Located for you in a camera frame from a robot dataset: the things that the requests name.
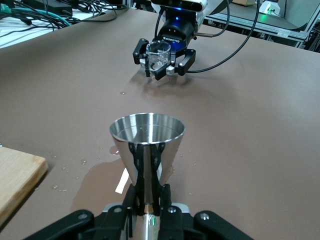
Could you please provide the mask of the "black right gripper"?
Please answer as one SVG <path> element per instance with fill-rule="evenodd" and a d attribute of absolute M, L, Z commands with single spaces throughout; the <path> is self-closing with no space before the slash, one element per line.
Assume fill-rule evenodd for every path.
<path fill-rule="evenodd" d="M 154 72 L 154 77 L 158 81 L 166 75 L 178 74 L 184 76 L 196 60 L 196 51 L 187 49 L 196 31 L 196 13 L 194 11 L 165 11 L 165 21 L 157 38 L 170 44 L 171 52 L 184 52 L 184 58 L 176 63 L 176 59 L 166 62 Z M 133 60 L 136 65 L 144 68 L 146 77 L 150 77 L 149 56 L 147 45 L 149 41 L 141 38 L 133 53 Z"/>

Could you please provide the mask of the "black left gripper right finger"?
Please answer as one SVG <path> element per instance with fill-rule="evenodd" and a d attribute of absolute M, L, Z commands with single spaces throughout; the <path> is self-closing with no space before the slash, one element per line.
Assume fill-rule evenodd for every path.
<path fill-rule="evenodd" d="M 220 217 L 203 210 L 194 216 L 171 201 L 171 188 L 165 184 L 159 189 L 160 240 L 251 240 L 252 238 Z"/>

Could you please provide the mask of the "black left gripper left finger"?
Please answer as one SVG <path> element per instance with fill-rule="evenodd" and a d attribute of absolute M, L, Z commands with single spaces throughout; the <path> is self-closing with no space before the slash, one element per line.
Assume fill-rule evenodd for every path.
<path fill-rule="evenodd" d="M 98 216 L 76 210 L 26 237 L 27 240 L 130 240 L 134 232 L 136 190 L 130 185 L 123 202 L 108 204 Z"/>

